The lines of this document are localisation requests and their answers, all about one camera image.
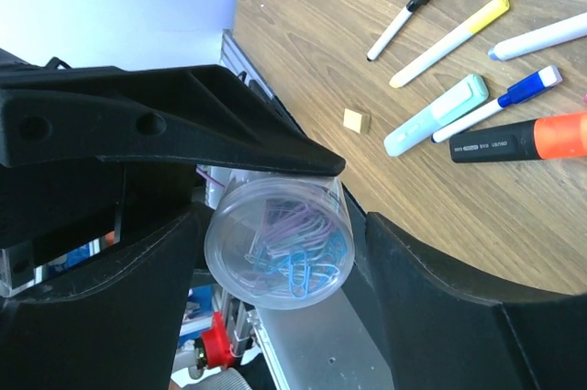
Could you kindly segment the clear paperclip jar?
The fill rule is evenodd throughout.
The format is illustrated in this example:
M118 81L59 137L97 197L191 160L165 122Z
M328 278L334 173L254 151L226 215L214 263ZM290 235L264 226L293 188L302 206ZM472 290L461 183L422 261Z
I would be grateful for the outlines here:
M329 298L355 261L339 178L234 170L209 222L205 263L250 305L293 310Z

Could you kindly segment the yellow cap marker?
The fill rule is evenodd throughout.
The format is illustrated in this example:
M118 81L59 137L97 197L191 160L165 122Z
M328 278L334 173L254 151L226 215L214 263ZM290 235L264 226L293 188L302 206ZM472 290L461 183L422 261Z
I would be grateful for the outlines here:
M389 81L392 88L401 88L449 55L478 32L492 24L510 9L509 0L491 0L432 47L407 64Z

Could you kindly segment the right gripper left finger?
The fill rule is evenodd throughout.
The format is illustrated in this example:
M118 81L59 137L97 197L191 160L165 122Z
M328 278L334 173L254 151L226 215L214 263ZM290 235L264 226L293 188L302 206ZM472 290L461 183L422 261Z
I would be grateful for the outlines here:
M345 160L219 65L125 71L1 55L1 163L96 158L336 176Z

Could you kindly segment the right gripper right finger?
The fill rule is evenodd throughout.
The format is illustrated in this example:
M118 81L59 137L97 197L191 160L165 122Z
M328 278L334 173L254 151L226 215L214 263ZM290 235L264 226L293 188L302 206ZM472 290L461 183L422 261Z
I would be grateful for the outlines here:
M586 297L517 284L348 201L375 339L398 389L583 389Z

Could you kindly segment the purple cap white marker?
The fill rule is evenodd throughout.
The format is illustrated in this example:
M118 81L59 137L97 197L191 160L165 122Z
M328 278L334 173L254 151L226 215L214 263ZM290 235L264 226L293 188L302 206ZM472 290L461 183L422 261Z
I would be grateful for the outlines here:
M585 36L586 13L581 13L498 42L488 50L488 56L495 61L508 61Z

